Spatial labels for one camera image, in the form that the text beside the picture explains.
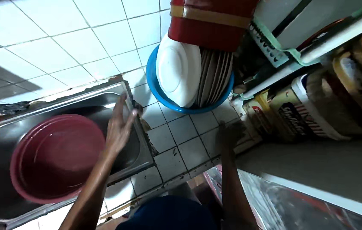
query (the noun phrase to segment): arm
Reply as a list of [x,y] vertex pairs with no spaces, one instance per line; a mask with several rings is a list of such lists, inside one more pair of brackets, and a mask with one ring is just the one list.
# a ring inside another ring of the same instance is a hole
[[217,135],[217,149],[221,152],[222,161],[224,219],[231,227],[248,229],[248,226],[257,226],[257,224],[238,176],[235,152],[233,151],[237,141],[243,136],[244,129],[240,122],[227,128],[225,125],[221,125]]
[[100,153],[86,184],[83,186],[75,204],[70,209],[59,230],[95,229],[99,218],[107,178],[119,152],[128,141],[137,111],[131,111],[127,122],[123,120],[123,105],[126,94],[122,94],[113,109],[109,121],[106,148]]

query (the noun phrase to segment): person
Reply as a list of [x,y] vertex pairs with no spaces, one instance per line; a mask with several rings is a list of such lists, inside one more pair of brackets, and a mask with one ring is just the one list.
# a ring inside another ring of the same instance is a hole
[[[113,109],[108,124],[106,147],[100,154],[86,184],[77,197],[59,230],[92,230],[96,228],[101,210],[107,178],[111,167],[127,143],[137,110],[132,110],[127,120],[123,118],[126,94],[122,94]],[[257,229],[241,186],[232,150],[242,137],[243,126],[235,123],[226,127],[222,124],[217,135],[217,150],[222,161],[222,206],[223,229]],[[141,205],[127,221],[120,223],[117,230],[129,229],[216,229],[209,211],[198,202],[181,196],[152,198]]]

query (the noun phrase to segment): stainless steel sink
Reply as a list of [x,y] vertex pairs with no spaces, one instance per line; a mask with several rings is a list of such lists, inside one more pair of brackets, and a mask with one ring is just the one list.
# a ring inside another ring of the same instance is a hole
[[[0,122],[0,222],[8,224],[8,228],[18,226],[75,200],[74,198],[57,204],[41,205],[25,200],[15,191],[10,180],[9,166],[12,152],[20,139],[32,127],[45,119],[67,113],[90,118],[106,135],[112,108],[123,91],[129,93],[124,82],[119,82],[92,92],[83,92],[70,98],[51,102],[42,108]],[[129,113],[129,108],[133,108],[130,97],[127,98],[126,105],[125,117]],[[136,119],[129,142],[114,163],[109,183],[135,174],[152,163],[145,133],[140,121]]]

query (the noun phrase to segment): blue plastic basin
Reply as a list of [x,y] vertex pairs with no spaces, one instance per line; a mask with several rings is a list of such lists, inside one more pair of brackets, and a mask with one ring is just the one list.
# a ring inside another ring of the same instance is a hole
[[168,108],[170,108],[170,109],[172,109],[174,111],[177,111],[177,112],[182,112],[182,113],[186,113],[186,114],[196,114],[196,113],[203,113],[203,112],[211,111],[214,108],[221,105],[228,98],[229,92],[232,90],[233,81],[234,81],[233,72],[231,73],[231,77],[229,79],[227,87],[222,92],[221,97],[219,98],[219,100],[217,102],[215,102],[214,104],[212,104],[210,106],[207,106],[207,107],[202,107],[202,108],[196,107],[196,105],[193,105],[190,108],[179,107],[175,102],[170,100],[167,97],[167,95],[165,95],[165,93],[161,89],[160,84],[159,84],[158,79],[157,79],[156,60],[157,60],[157,53],[158,53],[158,47],[159,46],[160,45],[157,45],[157,47],[153,50],[150,57],[148,58],[147,73],[146,74],[147,74],[148,87],[150,87],[150,90],[153,93],[153,95],[164,106],[166,106],[166,107],[168,107]]

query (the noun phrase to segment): forearm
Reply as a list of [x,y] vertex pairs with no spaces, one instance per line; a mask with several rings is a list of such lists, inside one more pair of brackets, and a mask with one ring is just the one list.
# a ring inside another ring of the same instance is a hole
[[95,229],[100,215],[107,178],[117,154],[108,154],[107,150],[93,167],[86,184],[77,197],[59,230]]
[[222,159],[222,205],[226,220],[256,225],[235,165],[233,150],[224,149]]

